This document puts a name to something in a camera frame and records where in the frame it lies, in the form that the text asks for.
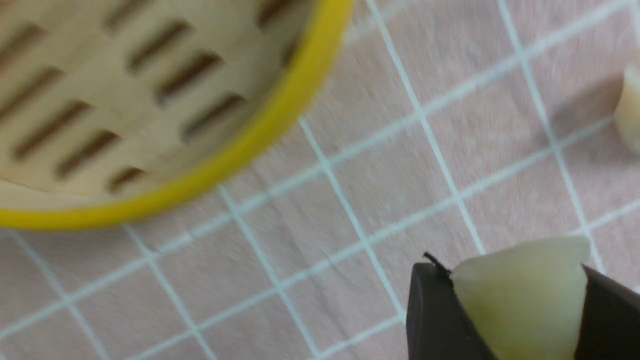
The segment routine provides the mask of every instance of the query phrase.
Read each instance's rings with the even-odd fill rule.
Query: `bamboo steamer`
[[[207,191],[292,124],[350,7],[0,3],[0,226],[110,225]]]

